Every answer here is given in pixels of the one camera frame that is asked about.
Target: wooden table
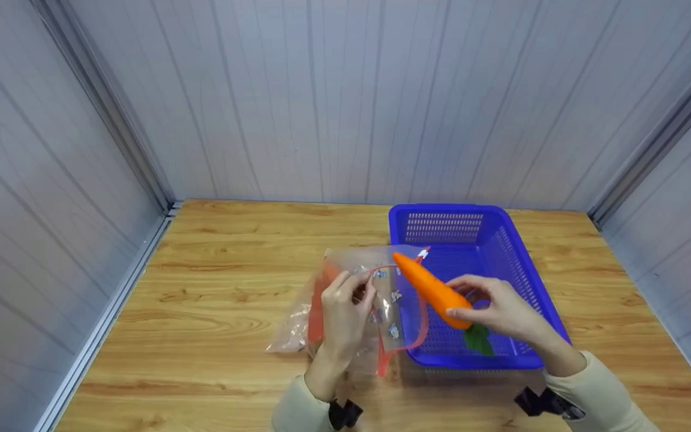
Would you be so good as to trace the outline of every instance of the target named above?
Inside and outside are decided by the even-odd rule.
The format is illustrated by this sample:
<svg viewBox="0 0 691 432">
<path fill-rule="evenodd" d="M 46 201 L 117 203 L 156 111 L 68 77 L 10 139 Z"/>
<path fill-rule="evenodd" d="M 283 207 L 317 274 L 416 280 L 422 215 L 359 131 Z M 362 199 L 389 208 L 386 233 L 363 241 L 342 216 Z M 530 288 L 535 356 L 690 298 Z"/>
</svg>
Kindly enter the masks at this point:
<svg viewBox="0 0 691 432">
<path fill-rule="evenodd" d="M 386 206 L 186 202 L 58 424 L 60 431 L 265 430 L 305 355 L 264 353 L 326 248 L 387 243 Z M 574 344 L 663 430 L 691 431 L 691 369 L 582 213 L 509 211 Z M 567 430 L 510 399 L 524 381 L 349 380 L 360 430 Z"/>
</svg>

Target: black wrist strap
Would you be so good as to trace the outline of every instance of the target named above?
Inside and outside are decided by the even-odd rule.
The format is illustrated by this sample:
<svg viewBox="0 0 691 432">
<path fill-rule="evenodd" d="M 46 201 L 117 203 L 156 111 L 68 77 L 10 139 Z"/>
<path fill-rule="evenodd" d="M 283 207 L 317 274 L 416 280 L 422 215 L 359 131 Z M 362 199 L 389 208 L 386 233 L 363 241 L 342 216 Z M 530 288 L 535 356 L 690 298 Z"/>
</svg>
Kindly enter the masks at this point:
<svg viewBox="0 0 691 432">
<path fill-rule="evenodd" d="M 338 404 L 338 400 L 335 399 L 329 403 L 329 423 L 332 424 L 332 428 L 335 430 L 343 429 L 346 426 L 354 427 L 363 412 L 364 410 L 359 405 L 351 402 L 351 399 L 346 400 L 345 405 L 342 407 Z"/>
<path fill-rule="evenodd" d="M 527 416 L 539 416 L 541 413 L 560 415 L 564 420 L 579 420 L 585 417 L 585 411 L 564 397 L 555 394 L 546 388 L 540 396 L 526 386 L 521 393 L 513 399 Z"/>
</svg>

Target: person's left hand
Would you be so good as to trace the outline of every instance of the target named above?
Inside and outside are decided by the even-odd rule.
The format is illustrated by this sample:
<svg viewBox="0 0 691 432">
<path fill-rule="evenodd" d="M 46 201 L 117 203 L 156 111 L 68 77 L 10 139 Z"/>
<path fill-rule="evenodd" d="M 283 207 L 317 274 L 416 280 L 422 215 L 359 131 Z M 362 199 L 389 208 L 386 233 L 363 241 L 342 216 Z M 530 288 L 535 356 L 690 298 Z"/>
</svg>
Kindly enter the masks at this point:
<svg viewBox="0 0 691 432">
<path fill-rule="evenodd" d="M 305 372 L 305 384 L 317 399 L 335 396 L 335 385 L 362 341 L 375 293 L 369 272 L 348 271 L 338 274 L 322 293 L 324 342 Z"/>
</svg>

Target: orange carrot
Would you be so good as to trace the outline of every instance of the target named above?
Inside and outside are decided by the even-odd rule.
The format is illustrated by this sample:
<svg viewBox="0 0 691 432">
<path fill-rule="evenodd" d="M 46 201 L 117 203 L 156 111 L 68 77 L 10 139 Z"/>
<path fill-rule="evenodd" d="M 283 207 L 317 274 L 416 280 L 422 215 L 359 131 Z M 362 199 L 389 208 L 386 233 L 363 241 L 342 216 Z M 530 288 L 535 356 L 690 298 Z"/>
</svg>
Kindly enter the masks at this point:
<svg viewBox="0 0 691 432">
<path fill-rule="evenodd" d="M 467 307 L 473 309 L 471 303 L 444 282 L 436 279 L 436 276 L 426 270 L 422 265 L 411 258 L 405 257 L 399 252 L 394 252 L 394 261 L 401 273 L 422 296 L 425 301 L 431 304 L 434 311 L 453 328 L 466 330 L 471 326 L 470 322 L 447 317 L 447 309 L 450 307 Z"/>
</svg>

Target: hand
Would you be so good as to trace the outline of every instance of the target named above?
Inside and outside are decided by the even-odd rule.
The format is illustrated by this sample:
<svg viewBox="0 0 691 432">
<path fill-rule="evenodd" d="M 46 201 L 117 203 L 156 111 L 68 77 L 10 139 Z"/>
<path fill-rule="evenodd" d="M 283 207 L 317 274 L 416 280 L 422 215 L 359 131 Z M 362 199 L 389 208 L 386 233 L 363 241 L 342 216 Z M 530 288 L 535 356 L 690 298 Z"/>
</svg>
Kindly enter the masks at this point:
<svg viewBox="0 0 691 432">
<path fill-rule="evenodd" d="M 527 342 L 543 360 L 546 372 L 554 377 L 570 377 L 585 369 L 585 356 L 559 336 L 508 282 L 464 274 L 447 282 L 447 286 L 461 293 L 473 293 L 472 303 L 489 301 L 483 309 L 447 309 L 450 317 L 480 323 L 497 333 Z"/>
<path fill-rule="evenodd" d="M 479 300 L 489 301 L 489 305 L 482 309 L 447 309 L 447 315 L 450 317 L 480 323 L 497 333 L 529 344 L 556 334 L 551 325 L 506 281 L 464 274 L 447 282 L 447 286 L 455 288 L 463 295 L 472 293 L 474 297 L 471 303 Z"/>
<path fill-rule="evenodd" d="M 348 271 L 338 274 L 322 293 L 324 342 L 304 377 L 316 399 L 334 398 L 335 386 L 362 342 L 375 294 L 370 273 Z"/>
</svg>

